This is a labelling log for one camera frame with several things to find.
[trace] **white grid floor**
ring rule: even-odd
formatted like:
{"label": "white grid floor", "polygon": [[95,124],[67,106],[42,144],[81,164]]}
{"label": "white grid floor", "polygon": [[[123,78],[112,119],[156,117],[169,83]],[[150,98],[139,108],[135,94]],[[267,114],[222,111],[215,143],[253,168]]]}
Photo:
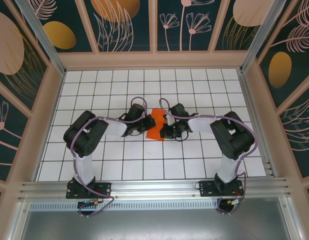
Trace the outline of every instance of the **white grid floor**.
{"label": "white grid floor", "polygon": [[[232,110],[252,128],[235,69],[68,71],[37,181],[72,178],[72,155],[63,135],[83,111],[117,118],[129,110],[130,101],[136,96],[145,98],[148,114],[153,108],[159,108],[159,98],[163,97],[170,106],[182,103],[189,114],[224,115]],[[222,153],[213,134],[190,133],[183,142],[155,141],[146,138],[146,134],[126,138],[103,136],[92,154],[96,179],[170,180],[215,176]],[[241,164],[239,173],[243,171],[248,177],[266,176],[259,150]]]}

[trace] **orange block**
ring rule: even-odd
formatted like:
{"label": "orange block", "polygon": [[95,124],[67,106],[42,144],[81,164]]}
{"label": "orange block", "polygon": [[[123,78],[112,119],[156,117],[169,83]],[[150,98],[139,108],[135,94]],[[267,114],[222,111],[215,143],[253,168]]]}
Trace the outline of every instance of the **orange block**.
{"label": "orange block", "polygon": [[152,109],[151,116],[155,120],[156,126],[148,130],[146,134],[147,139],[154,139],[158,141],[164,141],[164,138],[160,137],[160,130],[163,128],[164,124],[167,123],[167,121],[164,118],[164,115],[166,113],[162,109]]}

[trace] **black mounting plate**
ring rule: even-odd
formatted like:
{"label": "black mounting plate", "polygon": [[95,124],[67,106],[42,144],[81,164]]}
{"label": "black mounting plate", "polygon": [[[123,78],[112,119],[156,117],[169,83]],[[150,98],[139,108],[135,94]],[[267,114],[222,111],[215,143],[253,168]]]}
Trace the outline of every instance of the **black mounting plate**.
{"label": "black mounting plate", "polygon": [[[66,199],[97,199],[98,195],[89,191],[78,191],[76,183],[68,183],[65,198]],[[94,184],[94,191],[104,195],[108,195],[110,198],[111,194],[111,183],[110,182],[96,182]]]}
{"label": "black mounting plate", "polygon": [[236,196],[236,192],[233,188],[241,195],[244,194],[243,183],[240,180],[233,180],[227,188],[221,193],[215,185],[214,180],[200,181],[199,183],[200,196],[201,197],[229,197]]}

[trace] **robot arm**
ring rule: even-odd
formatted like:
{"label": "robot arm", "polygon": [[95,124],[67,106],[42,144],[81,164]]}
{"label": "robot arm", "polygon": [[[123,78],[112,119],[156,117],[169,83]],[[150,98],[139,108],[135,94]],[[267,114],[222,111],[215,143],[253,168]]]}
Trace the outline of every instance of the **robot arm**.
{"label": "robot arm", "polygon": [[[171,107],[170,112],[177,117],[193,117],[197,113],[189,115],[181,103]],[[230,111],[225,117],[238,120],[239,116]],[[215,175],[215,187],[222,194],[230,188],[231,182],[237,179],[238,159],[242,154],[249,151],[255,139],[252,134],[237,122],[227,119],[195,117],[191,119],[176,119],[171,125],[164,124],[160,131],[162,138],[181,138],[182,132],[205,132],[214,134],[215,139],[222,152],[222,161],[219,170]]]}
{"label": "robot arm", "polygon": [[[124,113],[120,118],[118,118],[119,120],[122,120],[122,122],[118,120],[109,120],[106,117],[104,119],[96,119],[87,125],[85,130],[79,134],[74,142],[73,150],[75,154],[75,167],[78,175],[85,185],[93,188],[95,184],[95,176],[92,166],[92,153],[98,146],[103,135],[126,137],[132,134],[135,130],[139,133],[143,133],[156,126],[156,122],[151,115],[146,115],[144,118],[133,122],[142,116],[144,110],[145,109],[143,106],[134,103],[128,113]],[[92,112],[84,111],[70,126],[63,136],[63,140],[66,142],[68,149],[71,149],[71,144],[80,129],[89,120],[95,117],[96,115]],[[73,178],[74,183],[78,186],[77,190],[85,192],[88,197],[90,193],[81,187],[78,176],[75,174]]]}

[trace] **flower illustration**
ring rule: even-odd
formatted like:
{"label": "flower illustration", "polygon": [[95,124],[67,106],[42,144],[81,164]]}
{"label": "flower illustration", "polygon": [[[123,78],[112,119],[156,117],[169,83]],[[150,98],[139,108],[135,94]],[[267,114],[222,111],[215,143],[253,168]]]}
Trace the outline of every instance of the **flower illustration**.
{"label": "flower illustration", "polygon": [[5,121],[8,115],[9,105],[5,101],[2,102],[0,106],[0,130],[5,128]]}
{"label": "flower illustration", "polygon": [[[17,134],[14,134],[13,132],[5,129],[5,121],[7,119],[7,115],[8,115],[8,109],[9,109],[9,104],[5,101],[2,101],[2,105],[0,106],[0,130],[4,130],[6,131],[7,133],[21,139],[20,136],[18,136]],[[15,146],[12,146],[8,143],[5,143],[3,141],[0,141],[0,144],[3,145],[3,146],[6,146],[8,148],[11,148],[13,150],[17,150],[18,148],[15,147]]]}
{"label": "flower illustration", "polygon": [[212,4],[215,0],[181,0],[181,4],[183,6],[181,13],[181,24],[180,24],[180,51],[183,50],[183,23],[184,23],[184,15],[185,8],[190,6],[199,6],[199,5],[207,5]]}
{"label": "flower illustration", "polygon": [[191,39],[193,34],[201,34],[211,31],[210,19],[208,17],[209,13],[201,14],[198,13],[194,18],[194,13],[189,13],[186,15],[186,24],[188,25],[190,40],[189,40],[189,51],[191,51]]}
{"label": "flower illustration", "polygon": [[164,13],[160,14],[160,21],[162,23],[162,26],[164,28],[165,33],[165,42],[166,46],[168,48],[168,51],[170,51],[169,44],[168,44],[168,38],[167,38],[167,29],[172,29],[179,26],[179,22],[177,21],[176,14],[168,13],[165,15]]}
{"label": "flower illustration", "polygon": [[206,5],[212,4],[215,0],[181,0],[181,4],[184,7],[190,7],[191,5]]}

